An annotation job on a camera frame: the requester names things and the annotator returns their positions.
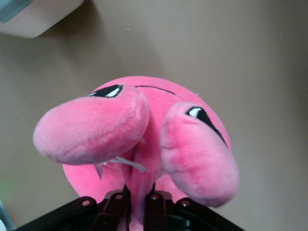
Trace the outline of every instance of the pink plush toy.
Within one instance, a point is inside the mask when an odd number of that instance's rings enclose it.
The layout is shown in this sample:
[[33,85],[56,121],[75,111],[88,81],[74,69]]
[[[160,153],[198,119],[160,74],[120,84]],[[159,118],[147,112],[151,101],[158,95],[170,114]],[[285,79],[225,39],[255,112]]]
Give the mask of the pink plush toy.
[[214,207],[238,188],[218,116],[196,94],[161,78],[115,79],[51,109],[35,128],[34,144],[64,164],[80,196],[100,202],[126,184],[133,231],[142,230],[144,199],[155,182],[174,201],[188,196]]

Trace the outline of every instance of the embroidered eye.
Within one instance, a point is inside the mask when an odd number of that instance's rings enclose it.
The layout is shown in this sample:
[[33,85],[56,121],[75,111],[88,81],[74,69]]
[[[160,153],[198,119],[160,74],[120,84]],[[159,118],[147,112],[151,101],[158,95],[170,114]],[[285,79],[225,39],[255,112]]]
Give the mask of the embroidered eye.
[[92,92],[87,96],[98,96],[98,97],[113,98],[113,97],[117,96],[121,92],[122,89],[123,89],[122,85],[113,85],[113,86]]
[[195,118],[201,120],[202,122],[206,123],[207,125],[209,125],[210,128],[212,128],[219,135],[219,137],[222,139],[222,141],[224,143],[226,143],[225,140],[223,139],[221,133],[213,125],[212,121],[210,120],[207,113],[205,112],[205,110],[202,107],[192,107],[191,109],[189,109],[189,111],[186,114],[191,116],[191,117],[195,117]]

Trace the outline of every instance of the plush face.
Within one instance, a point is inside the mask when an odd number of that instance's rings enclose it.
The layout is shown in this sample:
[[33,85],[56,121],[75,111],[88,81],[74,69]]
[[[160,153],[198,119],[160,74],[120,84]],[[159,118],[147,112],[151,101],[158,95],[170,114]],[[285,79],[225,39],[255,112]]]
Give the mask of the plush face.
[[188,196],[220,206],[237,191],[238,169],[227,132],[196,94],[165,79],[124,77],[44,115],[34,144],[64,164],[80,196],[100,202],[124,184],[131,191],[132,230],[142,230],[153,184],[174,201]]

